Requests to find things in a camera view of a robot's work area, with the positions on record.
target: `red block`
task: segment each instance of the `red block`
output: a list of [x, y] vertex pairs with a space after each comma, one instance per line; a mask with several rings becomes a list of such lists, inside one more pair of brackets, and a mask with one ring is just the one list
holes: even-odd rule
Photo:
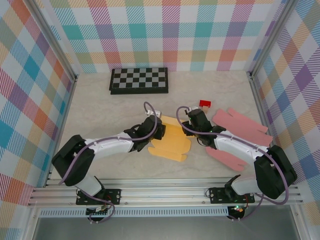
[[211, 101], [200, 100], [199, 107], [206, 106], [208, 108], [211, 107]]

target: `chessboard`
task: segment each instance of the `chessboard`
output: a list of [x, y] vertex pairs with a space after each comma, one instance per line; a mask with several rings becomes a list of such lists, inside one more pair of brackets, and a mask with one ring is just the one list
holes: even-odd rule
[[109, 90], [112, 95], [167, 94], [168, 69], [166, 67], [113, 69]]

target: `black mounting bracket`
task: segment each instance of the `black mounting bracket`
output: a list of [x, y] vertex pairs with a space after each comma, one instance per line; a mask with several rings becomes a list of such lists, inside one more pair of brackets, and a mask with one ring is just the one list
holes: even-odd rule
[[211, 204], [253, 204], [255, 196], [251, 193], [245, 195], [236, 195], [230, 199], [226, 194], [225, 187], [211, 187], [208, 189], [207, 196], [210, 198]]
[[[97, 199], [107, 200], [114, 205], [119, 205], [121, 200], [121, 189], [102, 189], [96, 195]], [[76, 193], [76, 205], [104, 205], [103, 202], [93, 200], [92, 198], [86, 196], [82, 191], [78, 190]]]

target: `colorful tartan pattern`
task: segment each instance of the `colorful tartan pattern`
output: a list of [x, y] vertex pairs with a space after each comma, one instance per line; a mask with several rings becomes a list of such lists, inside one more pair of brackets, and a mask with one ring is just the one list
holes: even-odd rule
[[310, 219], [320, 236], [320, 2], [300, 0], [256, 83], [276, 143], [298, 174]]
[[[243, 70], [274, 0], [50, 3], [83, 71], [99, 73], [152, 67]], [[42, 12], [50, 18], [45, 8]]]
[[270, 23], [270, 25], [268, 27], [268, 30], [265, 32], [265, 35], [263, 36], [263, 39], [262, 39], [262, 41], [261, 41], [261, 43], [259, 45], [259, 48], [258, 48], [258, 50], [256, 51], [256, 53], [254, 55], [253, 61], [250, 64], [250, 67], [248, 69], [249, 72], [251, 72], [253, 70], [253, 68], [254, 68], [254, 66], [255, 66], [255, 64], [257, 62], [257, 59], [261, 54], [261, 51], [264, 49], [266, 43], [268, 42], [270, 34], [272, 33], [272, 31], [273, 31], [273, 29], [274, 29], [279, 17], [281, 16], [281, 13], [282, 13], [287, 1], [288, 0], [281, 0], [281, 4], [279, 5], [275, 15], [273, 16], [273, 19], [272, 19], [272, 21], [271, 21], [271, 23]]
[[0, 240], [45, 177], [72, 80], [22, 0], [0, 0]]

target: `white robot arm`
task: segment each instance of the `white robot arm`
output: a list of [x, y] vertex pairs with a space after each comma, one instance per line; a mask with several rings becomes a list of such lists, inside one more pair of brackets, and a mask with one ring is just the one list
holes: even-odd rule
[[[103, 139], [83, 139], [80, 135], [71, 137], [52, 159], [52, 164], [59, 175], [65, 178], [64, 183], [100, 199], [105, 194], [105, 190], [99, 180], [88, 172], [92, 161], [118, 153], [140, 152], [152, 139], [161, 140], [166, 126], [160, 120], [161, 113], [155, 112], [156, 116], [148, 111], [148, 117], [142, 124], [137, 124], [112, 137]], [[155, 124], [155, 131], [150, 137], [143, 139], [152, 132]], [[83, 148], [85, 150], [78, 156], [71, 171], [68, 172], [75, 156]]]
[[204, 146], [230, 153], [254, 167], [255, 174], [237, 175], [226, 183], [225, 193], [230, 200], [236, 196], [259, 192], [271, 199], [277, 199], [284, 192], [284, 182], [278, 170], [262, 152], [272, 156], [280, 167], [288, 186], [297, 180], [297, 174], [281, 147], [260, 146], [234, 136], [221, 126], [212, 126], [205, 113], [198, 107], [189, 107], [185, 113], [189, 121], [182, 123], [182, 129], [187, 136], [196, 136]]

